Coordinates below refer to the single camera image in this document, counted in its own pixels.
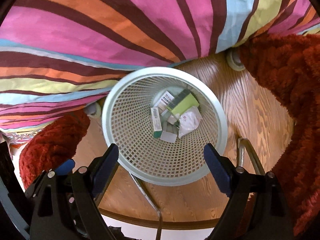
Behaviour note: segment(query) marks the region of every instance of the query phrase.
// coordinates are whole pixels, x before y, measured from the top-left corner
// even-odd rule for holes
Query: trash
[[[151,122],[153,124],[153,137],[159,138],[162,134],[162,127],[159,109],[157,107],[151,107]]]
[[[174,143],[178,136],[178,128],[174,125],[164,122],[163,123],[163,131],[160,137],[160,140]]]
[[[168,91],[166,91],[161,98],[158,100],[158,102],[155,103],[153,107],[159,108],[159,114],[161,116],[164,116],[168,110],[166,109],[167,105],[174,99],[174,96],[171,95]]]
[[[190,107],[180,116],[179,138],[198,128],[202,116],[196,106]]]
[[[185,89],[167,105],[167,109],[172,114],[168,118],[168,122],[175,124],[180,116],[192,106],[198,107],[199,102],[191,94],[190,90]]]

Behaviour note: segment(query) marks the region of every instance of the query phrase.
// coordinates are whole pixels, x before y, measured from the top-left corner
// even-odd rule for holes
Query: wood grain
[[[204,82],[219,99],[228,121],[228,142],[224,156],[236,164],[239,136],[247,137],[262,162],[270,170],[290,142],[293,120],[275,97],[260,87],[247,71],[235,72],[226,63],[224,52],[193,60],[178,67]],[[99,120],[92,120],[88,134],[80,142],[76,167],[88,165],[107,146]],[[254,173],[246,155],[244,167]],[[168,222],[202,221],[219,218],[228,201],[211,174],[184,186],[164,187],[146,183]],[[100,208],[144,220],[158,220],[156,212],[136,188],[127,171],[119,167]]]

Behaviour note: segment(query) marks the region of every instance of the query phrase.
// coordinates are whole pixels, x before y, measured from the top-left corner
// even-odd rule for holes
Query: plastic basket
[[[191,133],[168,143],[153,138],[150,107],[167,90],[176,96],[189,89],[203,117]],[[119,147],[119,163],[138,178],[163,186],[194,182],[209,173],[203,149],[212,143],[220,155],[227,143],[225,114],[216,96],[200,80],[183,71],[149,67],[121,79],[110,91],[102,111],[108,146]]]

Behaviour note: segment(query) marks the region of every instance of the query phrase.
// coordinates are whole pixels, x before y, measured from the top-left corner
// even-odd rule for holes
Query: screw
[[[272,171],[269,171],[268,177],[273,179],[275,177],[275,174]]]
[[[242,168],[241,166],[238,166],[238,167],[236,167],[236,172],[244,173],[244,168]]]
[[[50,172],[48,173],[48,177],[49,177],[49,178],[53,178],[54,176],[55,176],[54,171],[50,171]]]
[[[80,167],[78,171],[79,173],[83,174],[83,173],[86,173],[87,170],[88,170],[87,167],[83,166],[83,167]]]

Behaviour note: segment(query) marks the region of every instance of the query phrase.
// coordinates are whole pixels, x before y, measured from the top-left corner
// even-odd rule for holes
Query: red shaggy fabric
[[[240,46],[239,53],[250,74],[296,121],[292,141],[272,169],[296,236],[320,210],[320,36],[262,35]]]
[[[25,189],[43,170],[55,169],[76,154],[89,124],[90,119],[83,110],[71,112],[46,126],[27,144],[19,159]]]

